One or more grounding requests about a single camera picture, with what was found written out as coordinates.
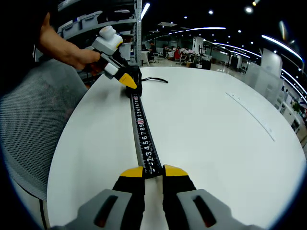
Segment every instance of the chair backrest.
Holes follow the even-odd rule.
[[[0,101],[0,143],[9,174],[39,199],[47,198],[58,140],[86,91],[73,67],[50,60]]]

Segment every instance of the led strip light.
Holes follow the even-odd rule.
[[[248,51],[248,50],[246,50],[246,49],[242,49],[242,48],[239,48],[239,47],[236,47],[236,46],[231,46],[231,45],[227,45],[227,44],[223,44],[223,43],[214,43],[214,44],[217,44],[217,45],[222,45],[222,46],[229,46],[229,47],[232,47],[232,48],[235,48],[235,49],[240,49],[240,50],[243,50],[243,51],[245,51],[245,52],[249,52],[249,53],[251,53],[251,54],[253,54],[253,55],[256,55],[256,56],[258,56],[258,57],[262,57],[262,56],[260,56],[260,55],[258,55],[258,54],[255,54],[255,53],[253,53],[253,52],[251,52],[251,51]]]
[[[301,61],[303,61],[303,59],[301,58],[301,56],[299,56],[295,51],[293,51],[291,48],[289,48],[288,46],[286,46],[285,44],[275,40],[274,38],[271,38],[271,37],[268,37],[266,35],[262,35],[261,37],[271,41],[271,42],[274,42],[275,44],[281,46],[282,48],[288,50],[290,53],[294,54],[295,56],[297,56]]]

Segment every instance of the tape measure numbers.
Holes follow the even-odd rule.
[[[162,166],[154,146],[139,95],[131,95],[132,125],[138,162],[145,169],[145,178],[162,175]]]

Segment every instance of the shelf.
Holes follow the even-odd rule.
[[[136,0],[66,0],[58,5],[57,25],[62,25],[84,14],[114,7],[133,6]]]
[[[100,23],[100,24],[97,24],[97,25],[90,27],[90,28],[81,29],[78,32],[76,32],[75,34],[67,36],[64,39],[69,40],[69,39],[71,39],[75,36],[81,35],[83,33],[86,33],[86,32],[92,31],[92,30],[101,29],[101,28],[108,26],[108,25],[120,25],[120,24],[128,24],[128,23],[136,23],[136,19],[132,18],[132,19],[119,20],[117,22],[116,21],[110,21],[110,22]]]

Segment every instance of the desk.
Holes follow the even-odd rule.
[[[142,50],[142,60],[144,62],[146,62],[148,66],[150,66],[149,65],[149,60],[148,60],[148,53],[149,52],[150,52],[150,50]]]
[[[174,67],[141,72],[143,78],[169,81],[143,82],[142,103],[160,162],[187,171],[196,188],[226,203],[244,224],[272,225],[295,194],[306,166],[283,116],[228,74]],[[130,102],[122,89],[116,80],[100,77],[69,119],[48,180],[52,226],[73,220],[83,203],[111,189],[122,171],[137,166]],[[252,106],[275,141],[226,92]],[[166,229],[159,191],[161,178],[146,180],[141,229]]]

